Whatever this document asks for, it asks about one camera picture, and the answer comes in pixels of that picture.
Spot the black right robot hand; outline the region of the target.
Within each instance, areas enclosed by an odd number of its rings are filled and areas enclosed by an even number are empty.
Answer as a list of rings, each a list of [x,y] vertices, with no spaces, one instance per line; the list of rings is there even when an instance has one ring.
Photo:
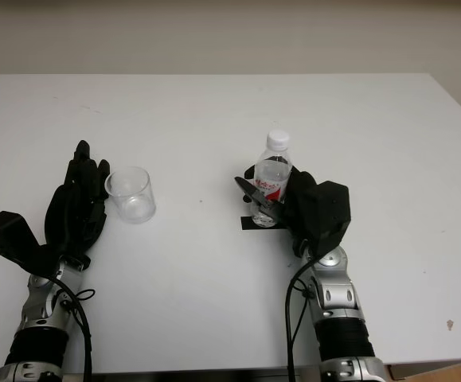
[[[315,179],[306,171],[291,168],[290,177],[283,202],[268,200],[259,189],[251,183],[257,165],[248,168],[244,177],[234,177],[240,190],[244,193],[243,201],[250,203],[252,215],[265,215],[272,218],[273,226],[280,225],[287,229],[293,239],[293,251],[301,257],[306,247],[318,233],[318,223],[311,223],[315,215],[315,198],[313,191],[317,187]]]

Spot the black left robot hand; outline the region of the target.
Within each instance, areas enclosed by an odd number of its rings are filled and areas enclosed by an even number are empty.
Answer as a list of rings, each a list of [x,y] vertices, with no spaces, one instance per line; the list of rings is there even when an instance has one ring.
[[[110,173],[106,160],[90,158],[89,144],[81,140],[68,164],[45,216],[45,238],[55,255],[85,270],[90,266],[88,250],[103,231],[108,193],[104,182]]]

